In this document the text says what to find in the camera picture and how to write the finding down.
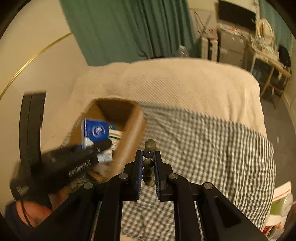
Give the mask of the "left hand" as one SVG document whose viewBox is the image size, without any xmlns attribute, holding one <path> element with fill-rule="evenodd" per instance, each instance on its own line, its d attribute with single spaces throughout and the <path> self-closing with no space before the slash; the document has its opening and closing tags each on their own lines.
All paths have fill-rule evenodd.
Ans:
<svg viewBox="0 0 296 241">
<path fill-rule="evenodd" d="M 21 221 L 32 227 L 37 227 L 52 213 L 48 207 L 33 201 L 17 201 L 16 211 Z"/>
</svg>

